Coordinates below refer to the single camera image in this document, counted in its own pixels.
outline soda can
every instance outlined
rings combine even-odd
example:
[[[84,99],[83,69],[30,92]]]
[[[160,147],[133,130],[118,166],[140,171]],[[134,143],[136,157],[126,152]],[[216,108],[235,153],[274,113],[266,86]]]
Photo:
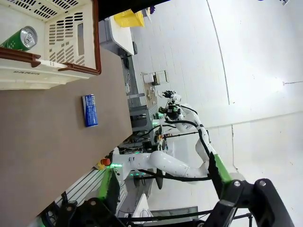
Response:
[[[95,96],[82,96],[85,126],[92,127],[98,125]]]
[[[32,27],[26,26],[5,40],[0,46],[7,49],[28,51],[37,44],[37,41],[36,31]]]

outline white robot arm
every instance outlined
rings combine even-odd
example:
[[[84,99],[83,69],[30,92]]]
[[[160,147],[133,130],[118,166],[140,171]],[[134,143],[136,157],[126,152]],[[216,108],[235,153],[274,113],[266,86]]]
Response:
[[[189,105],[181,105],[181,96],[172,91],[164,93],[169,98],[165,108],[160,107],[159,112],[166,114],[166,123],[174,124],[176,128],[185,132],[195,127],[199,132],[199,140],[196,143],[196,152],[202,159],[199,168],[192,168],[188,164],[170,156],[166,151],[154,151],[151,154],[120,155],[118,149],[113,154],[113,163],[116,164],[116,176],[118,180],[124,180],[132,170],[158,168],[172,176],[203,178],[207,177],[209,155],[216,154],[211,146],[208,133],[202,125],[197,113]]]

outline robotic hand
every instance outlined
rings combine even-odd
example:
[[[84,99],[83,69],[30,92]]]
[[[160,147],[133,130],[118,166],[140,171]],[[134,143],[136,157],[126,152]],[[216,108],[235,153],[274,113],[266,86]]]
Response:
[[[171,99],[172,101],[178,101],[178,102],[181,101],[181,96],[176,94],[175,91],[165,91],[165,92],[163,92],[163,96],[165,98]]]

